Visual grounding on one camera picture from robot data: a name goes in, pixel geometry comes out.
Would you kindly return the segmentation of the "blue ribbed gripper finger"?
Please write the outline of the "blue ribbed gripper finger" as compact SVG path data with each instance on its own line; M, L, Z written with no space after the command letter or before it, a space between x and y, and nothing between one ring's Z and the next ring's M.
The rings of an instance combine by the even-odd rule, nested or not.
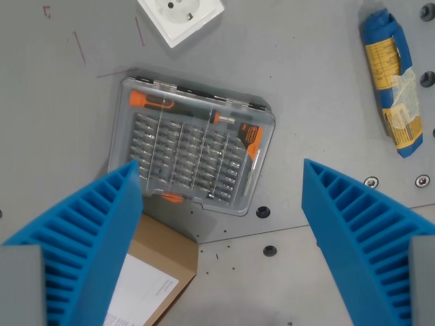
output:
M304 160L302 210L354 325L411 325L408 248L434 224L363 183Z
M136 161L65 198L10 236L43 255L49 325L102 325L143 209Z

